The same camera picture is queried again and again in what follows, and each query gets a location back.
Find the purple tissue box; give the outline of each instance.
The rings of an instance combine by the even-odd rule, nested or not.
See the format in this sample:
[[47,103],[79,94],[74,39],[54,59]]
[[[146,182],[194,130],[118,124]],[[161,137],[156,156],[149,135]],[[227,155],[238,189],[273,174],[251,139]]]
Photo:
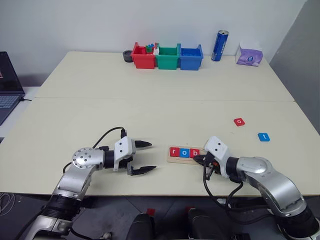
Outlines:
[[236,64],[249,65],[249,66],[259,66],[263,53],[261,48],[255,47],[255,49],[244,48],[240,43],[239,49],[235,55]]

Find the laptop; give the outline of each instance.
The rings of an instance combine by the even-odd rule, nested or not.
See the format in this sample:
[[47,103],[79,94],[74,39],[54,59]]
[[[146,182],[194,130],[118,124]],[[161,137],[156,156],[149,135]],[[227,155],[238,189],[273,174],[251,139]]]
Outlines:
[[25,96],[7,52],[0,51],[0,125]]

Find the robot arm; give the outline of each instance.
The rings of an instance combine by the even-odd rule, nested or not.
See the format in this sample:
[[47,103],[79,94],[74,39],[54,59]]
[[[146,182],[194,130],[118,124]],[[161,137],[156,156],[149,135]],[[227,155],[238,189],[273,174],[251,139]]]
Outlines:
[[204,149],[208,152],[207,161],[216,165],[210,169],[207,178],[215,170],[233,182],[247,182],[258,189],[275,215],[279,228],[289,238],[309,240],[320,235],[320,222],[313,216],[296,185],[276,171],[270,161],[263,157],[232,157],[228,147],[216,136],[207,141]]
[[155,166],[145,166],[133,169],[130,162],[136,153],[136,147],[151,146],[151,143],[134,141],[124,136],[114,145],[114,150],[109,147],[94,149],[84,147],[72,155],[69,169],[63,174],[55,187],[48,204],[43,209],[25,240],[33,240],[38,234],[45,232],[51,239],[69,234],[72,228],[72,219],[79,211],[81,202],[90,186],[92,174],[103,168],[127,168],[130,175],[144,174],[154,169]]

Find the white table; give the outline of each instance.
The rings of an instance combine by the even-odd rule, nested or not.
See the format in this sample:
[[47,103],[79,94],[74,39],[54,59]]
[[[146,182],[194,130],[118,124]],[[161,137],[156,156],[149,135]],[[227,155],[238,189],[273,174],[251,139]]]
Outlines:
[[[237,117],[244,119],[244,126],[234,124]],[[134,167],[157,168],[138,176],[128,176],[125,170],[96,172],[89,195],[206,195],[200,165],[166,159],[169,145],[202,147],[212,135],[236,157],[269,159],[304,195],[320,193],[320,137],[295,102],[51,97],[36,98],[0,144],[0,159],[5,159],[0,161],[0,192],[51,194],[72,154],[92,147],[115,126],[153,144],[137,151]],[[270,142],[260,142],[259,132],[268,133]],[[111,147],[119,137],[115,131],[101,144]],[[237,186],[215,174],[208,185],[216,195],[227,195]],[[259,194],[247,184],[238,193]]]
[[[233,122],[239,117],[242,127]],[[51,194],[72,154],[116,126],[153,144],[137,152],[134,167],[157,168],[96,172],[89,195],[207,195],[202,167],[169,163],[167,154],[170,145],[202,147],[213,135],[235,157],[265,157],[304,195],[320,194],[320,136],[265,60],[251,67],[206,56],[199,71],[136,69],[119,53],[92,52],[68,53],[0,144],[0,192]],[[236,186],[217,175],[208,185],[216,195]],[[238,195],[260,193],[245,185]]]
[[199,71],[136,69],[121,53],[69,52],[39,90],[38,97],[290,101],[294,99],[265,59],[259,67],[235,64],[234,56]]
[[[33,100],[39,88],[39,86],[24,86],[24,98]],[[22,113],[26,110],[30,103],[30,101],[19,102],[19,104],[13,109],[10,115],[0,126],[0,138],[5,138],[8,135],[9,131],[14,127],[16,121],[21,117]]]

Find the blue letter tile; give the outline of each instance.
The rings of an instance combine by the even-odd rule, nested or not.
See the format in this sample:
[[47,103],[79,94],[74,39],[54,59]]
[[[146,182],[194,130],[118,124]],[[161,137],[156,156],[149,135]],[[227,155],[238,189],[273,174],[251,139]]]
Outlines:
[[189,149],[180,148],[180,158],[189,158]]
[[269,142],[270,141],[268,133],[266,133],[266,132],[258,133],[258,137],[259,137],[261,142]]

